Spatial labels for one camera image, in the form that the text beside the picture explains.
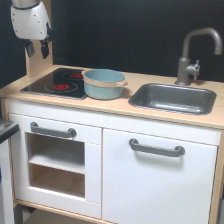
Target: stainless steel sink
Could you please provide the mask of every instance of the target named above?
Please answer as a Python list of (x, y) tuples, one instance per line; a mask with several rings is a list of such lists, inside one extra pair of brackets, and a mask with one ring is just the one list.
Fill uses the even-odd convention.
[(130, 98), (136, 107), (166, 110), (194, 115), (212, 111), (216, 93), (206, 89), (146, 84)]

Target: chrome faucet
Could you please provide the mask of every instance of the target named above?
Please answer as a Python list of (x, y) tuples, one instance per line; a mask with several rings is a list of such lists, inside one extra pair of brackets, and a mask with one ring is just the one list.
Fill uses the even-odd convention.
[(177, 81), (175, 82), (176, 85), (188, 86), (190, 85), (189, 75), (193, 75), (194, 79), (197, 79), (199, 75), (199, 61), (197, 60), (196, 64), (190, 65), (190, 59), (188, 58), (190, 40), (193, 36), (199, 35), (211, 35), (215, 41), (214, 54), (222, 54), (222, 39), (216, 30), (212, 28), (204, 28), (199, 30), (193, 30), (188, 33), (184, 39), (183, 55), (179, 59)]

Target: floor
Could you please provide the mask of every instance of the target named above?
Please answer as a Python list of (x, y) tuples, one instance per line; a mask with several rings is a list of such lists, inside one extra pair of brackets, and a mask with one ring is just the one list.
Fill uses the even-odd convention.
[[(35, 210), (30, 216), (28, 210), (24, 210), (24, 224), (90, 224), (74, 218), (69, 218), (41, 210)], [(224, 224), (224, 201), (221, 210), (221, 218), (219, 224)]]

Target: dark wall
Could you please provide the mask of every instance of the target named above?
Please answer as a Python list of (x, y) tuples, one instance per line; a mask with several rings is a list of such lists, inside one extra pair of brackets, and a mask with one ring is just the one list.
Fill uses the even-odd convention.
[(23, 45), (15, 37), (9, 0), (0, 1), (0, 88), (26, 74)]
[[(222, 0), (53, 0), (54, 62), (176, 76), (185, 35), (204, 27), (224, 37)], [(224, 56), (209, 36), (193, 38), (200, 79), (224, 81)]]

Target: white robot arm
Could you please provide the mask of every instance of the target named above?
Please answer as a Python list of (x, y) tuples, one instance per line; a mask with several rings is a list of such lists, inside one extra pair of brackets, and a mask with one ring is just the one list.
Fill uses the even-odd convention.
[(11, 19), (13, 29), (25, 45), (28, 56), (34, 54), (31, 40), (40, 40), (43, 58), (49, 54), (48, 43), (52, 39), (47, 10), (40, 0), (12, 0)]

